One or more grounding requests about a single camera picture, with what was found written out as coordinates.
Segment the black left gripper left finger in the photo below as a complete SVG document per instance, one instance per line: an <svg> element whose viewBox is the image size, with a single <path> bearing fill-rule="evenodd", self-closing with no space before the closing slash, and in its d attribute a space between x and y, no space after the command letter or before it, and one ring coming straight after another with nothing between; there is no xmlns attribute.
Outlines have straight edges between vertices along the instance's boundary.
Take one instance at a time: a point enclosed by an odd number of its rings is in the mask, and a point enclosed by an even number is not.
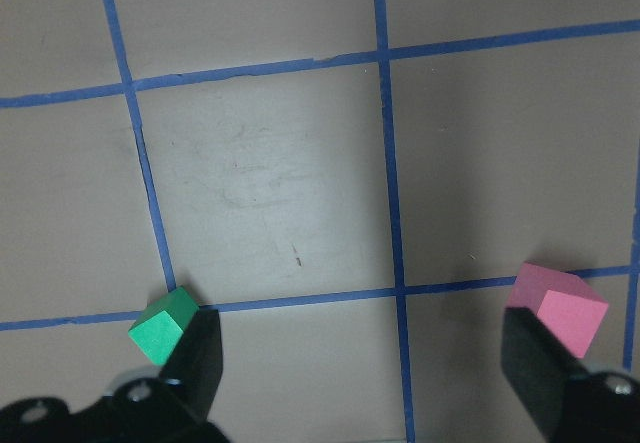
<svg viewBox="0 0 640 443"><path fill-rule="evenodd" d="M219 312L200 309L159 372L191 414L207 420L223 374Z"/></svg>

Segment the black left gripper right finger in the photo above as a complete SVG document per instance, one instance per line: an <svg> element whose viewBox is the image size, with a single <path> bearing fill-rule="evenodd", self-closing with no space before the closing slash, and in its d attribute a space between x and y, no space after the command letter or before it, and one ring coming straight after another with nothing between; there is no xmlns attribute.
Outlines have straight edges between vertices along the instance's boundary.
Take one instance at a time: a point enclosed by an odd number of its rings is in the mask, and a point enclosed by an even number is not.
<svg viewBox="0 0 640 443"><path fill-rule="evenodd" d="M561 427L566 388L587 369L527 307L504 311L501 369L545 438Z"/></svg>

